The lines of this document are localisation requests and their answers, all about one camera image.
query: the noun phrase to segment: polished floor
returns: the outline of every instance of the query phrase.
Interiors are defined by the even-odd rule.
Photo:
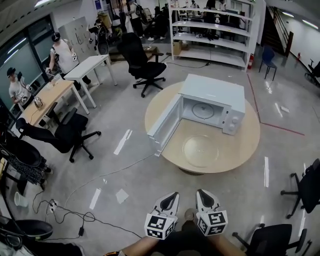
[[[167,44],[155,45],[164,53],[169,50]],[[104,82],[92,93],[97,108],[89,108],[86,132],[102,132],[101,137],[93,137],[87,143],[94,155],[93,160],[79,150],[75,163],[70,163],[69,154],[61,154],[49,144],[26,138],[39,149],[55,171],[48,178],[45,192],[35,200],[35,208],[41,200],[55,199],[67,209],[92,212],[101,221],[143,236],[146,214],[152,210],[156,199],[171,192],[180,193],[179,229],[184,222],[185,210],[195,207],[196,190],[205,189],[214,193],[227,210],[229,225],[225,235],[237,246],[241,245],[231,237],[232,232],[238,232],[249,240],[261,221],[267,226],[292,224],[291,241],[295,242],[304,222],[306,240],[313,241],[307,255],[313,255],[320,249],[320,206],[305,215],[298,209],[287,220],[286,215],[293,209],[296,198],[280,196],[280,191],[295,191],[296,184],[290,174],[297,173],[302,178],[304,166],[308,167],[320,156],[320,89],[304,78],[304,67],[292,56],[288,59],[276,56],[278,70],[275,79],[272,81],[271,70],[264,80],[266,67],[263,66],[259,73],[259,55],[261,49],[257,48],[253,68],[247,73],[229,65],[211,63],[204,66],[206,62],[201,60],[177,59],[174,63],[182,66],[168,64],[163,73],[166,82],[159,83],[168,87],[185,80],[188,74],[197,74],[244,86],[246,99],[258,111],[261,138],[256,152],[242,166],[223,173],[191,176],[163,157],[154,156],[144,129],[144,115],[158,89],[149,88],[146,97],[141,98],[142,87],[132,88],[135,80],[128,73],[128,64],[119,62],[112,65],[118,86],[113,86],[109,73],[104,67],[99,67],[99,76]],[[161,60],[172,62],[166,55]],[[132,131],[130,138],[119,154],[114,154],[127,130]],[[267,185],[266,161],[269,169]],[[128,198],[119,203],[116,194],[121,189]],[[54,228],[51,238],[78,236],[81,218],[70,214],[62,224],[57,224],[53,214],[46,216],[45,203],[40,206],[38,214],[33,212],[32,201],[41,191],[38,186],[27,186],[28,208],[17,208],[13,204],[15,190],[12,187],[9,198],[17,219],[47,218]],[[58,221],[62,220],[63,214],[63,210],[55,213]],[[83,237],[71,241],[83,246],[86,254],[92,256],[120,250],[138,239],[132,233],[98,222],[86,222],[84,229]],[[289,250],[288,255],[295,255],[294,249]]]

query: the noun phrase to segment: cardboard box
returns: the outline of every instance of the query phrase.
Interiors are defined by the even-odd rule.
[[[181,53],[182,41],[173,43],[173,55],[177,56]]]

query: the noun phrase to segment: man wearing cap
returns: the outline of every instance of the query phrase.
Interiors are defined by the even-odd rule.
[[[74,48],[69,44],[68,40],[61,39],[59,32],[53,33],[51,39],[54,44],[50,50],[50,64],[45,71],[47,73],[50,73],[54,68],[55,63],[57,62],[61,69],[60,75],[63,79],[66,74],[68,74],[77,65],[79,65],[78,57]],[[91,80],[87,76],[84,76],[82,80],[87,85],[91,84]],[[74,81],[74,86],[78,91],[81,89],[81,85],[77,81]]]
[[[6,72],[6,75],[10,80],[9,95],[14,104],[20,104],[20,106],[25,110],[34,99],[34,96],[31,94],[30,85],[25,84],[25,78],[21,76],[18,79],[15,72],[16,69],[12,67],[10,67]]]

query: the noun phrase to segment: office chair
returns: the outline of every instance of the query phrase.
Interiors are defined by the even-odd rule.
[[[272,50],[272,48],[270,46],[266,45],[263,49],[262,61],[261,61],[260,69],[259,69],[259,73],[260,73],[262,64],[263,63],[266,64],[267,68],[266,68],[264,79],[266,79],[267,74],[269,74],[270,68],[273,68],[274,74],[273,74],[272,81],[275,80],[277,66],[272,62],[272,59],[274,58],[274,56],[275,56],[274,50]]]
[[[88,118],[83,115],[77,114],[77,109],[73,108],[72,111],[70,111],[63,118],[63,120],[60,121],[56,113],[54,112],[54,108],[56,107],[56,105],[57,102],[55,102],[47,112],[47,116],[49,118],[53,118],[58,124],[58,128],[56,129],[54,135],[47,129],[35,127],[29,123],[26,123],[26,120],[24,118],[19,118],[16,121],[15,127],[23,136],[29,136],[32,139],[50,143],[63,154],[68,153],[73,147],[69,158],[69,161],[71,163],[75,162],[74,155],[79,147],[82,147],[88,153],[91,160],[94,159],[94,156],[85,147],[84,141],[94,135],[100,136],[101,131],[95,131],[82,136],[81,133],[86,129]]]
[[[318,77],[320,77],[320,62],[315,67],[312,67],[312,64],[314,63],[314,61],[312,59],[310,60],[311,60],[311,65],[309,64],[308,66],[311,72],[306,72],[304,75],[307,76],[310,82],[320,86],[320,83],[317,79]]]
[[[300,239],[297,242],[289,244],[292,225],[280,224],[274,226],[267,226],[260,224],[260,228],[254,231],[250,244],[245,242],[237,232],[232,233],[232,236],[237,238],[243,244],[248,256],[285,256],[288,249],[296,247],[295,253],[302,249],[307,229],[303,229]]]
[[[282,190],[280,193],[281,195],[297,196],[292,213],[286,216],[287,219],[290,219],[294,215],[300,200],[302,200],[303,203],[301,209],[305,209],[308,214],[311,213],[317,205],[320,205],[320,160],[315,160],[313,164],[305,170],[305,175],[303,175],[301,181],[299,181],[296,173],[292,173],[290,177],[295,177],[298,191],[286,192]]]
[[[117,49],[128,62],[129,73],[134,76],[135,79],[145,79],[145,81],[133,85],[134,89],[139,85],[145,85],[141,93],[142,98],[145,97],[144,93],[149,86],[163,90],[163,88],[155,83],[159,80],[166,81],[164,77],[156,78],[167,68],[166,64],[159,63],[159,56],[163,56],[163,53],[153,53],[152,55],[155,56],[155,62],[148,62],[141,40],[134,33],[124,34],[122,36],[122,42],[118,44]]]

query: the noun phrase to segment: ceiling light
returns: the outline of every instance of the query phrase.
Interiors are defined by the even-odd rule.
[[[18,45],[20,45],[21,43],[23,43],[25,40],[26,40],[26,38],[24,38],[24,39],[22,39],[20,42],[18,42],[14,47],[12,47],[12,48],[8,51],[8,54],[11,53],[14,48],[16,48]]]
[[[312,24],[312,23],[310,23],[309,21],[306,21],[306,20],[302,20],[304,23],[306,23],[306,24],[308,24],[309,26],[311,26],[311,27],[313,27],[313,28],[315,28],[316,30],[318,30],[319,28],[318,28],[318,26],[316,26],[316,25],[314,25],[314,24]]]
[[[43,4],[45,4],[45,3],[47,3],[47,2],[50,2],[50,1],[51,1],[51,0],[40,0],[39,2],[37,2],[37,3],[35,4],[34,7],[38,7],[38,6],[43,5]]]
[[[9,57],[9,58],[7,58],[7,59],[4,61],[4,63],[3,63],[3,64],[5,64],[8,60],[10,60],[10,59],[11,59],[11,57],[17,53],[17,51],[19,51],[19,50],[16,50],[14,53],[12,53],[12,54],[10,55],[10,57]]]
[[[290,14],[290,13],[287,13],[287,12],[282,12],[284,15],[287,15],[287,16],[289,16],[289,17],[291,17],[291,18],[294,18],[295,16],[293,16],[292,14]]]

